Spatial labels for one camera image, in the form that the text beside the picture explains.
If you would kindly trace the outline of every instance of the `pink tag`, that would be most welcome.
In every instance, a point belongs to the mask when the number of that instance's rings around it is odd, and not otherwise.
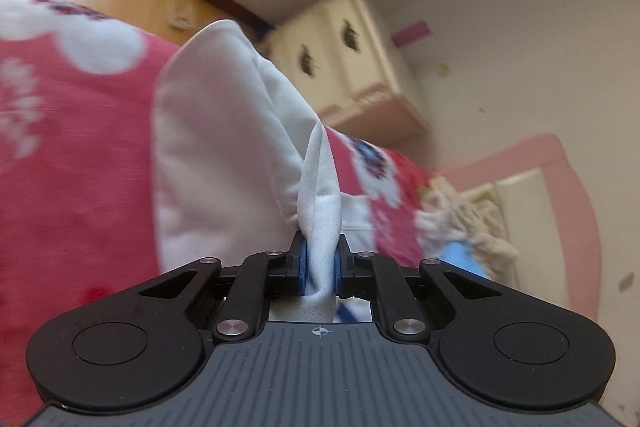
[[[405,26],[400,31],[391,35],[391,40],[398,48],[411,42],[417,41],[423,37],[432,35],[431,30],[427,26],[425,21],[418,21],[417,23]]]

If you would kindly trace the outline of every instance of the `pink bed frame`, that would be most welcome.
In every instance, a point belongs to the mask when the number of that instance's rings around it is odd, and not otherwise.
[[[564,251],[571,309],[592,320],[600,297],[600,235],[591,201],[558,137],[535,135],[475,163],[442,174],[460,192],[540,168]]]

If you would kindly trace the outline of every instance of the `white cloth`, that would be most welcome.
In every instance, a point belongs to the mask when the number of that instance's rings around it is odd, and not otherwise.
[[[275,319],[331,322],[340,190],[326,131],[235,22],[209,25],[159,75],[153,115],[156,238],[162,270],[214,256],[233,266],[310,248],[307,295]]]

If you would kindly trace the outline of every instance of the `ribbed rubber surface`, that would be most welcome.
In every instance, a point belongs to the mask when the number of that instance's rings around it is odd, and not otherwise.
[[[596,405],[527,415],[493,409],[443,377],[426,349],[375,325],[268,323],[217,347],[187,388],[150,409],[80,416],[53,407],[31,427],[607,427]]]

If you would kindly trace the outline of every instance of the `wooden furniture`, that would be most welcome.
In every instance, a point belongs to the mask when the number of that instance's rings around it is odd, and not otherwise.
[[[426,129],[420,89],[366,0],[321,0],[265,44],[325,124],[378,145]]]

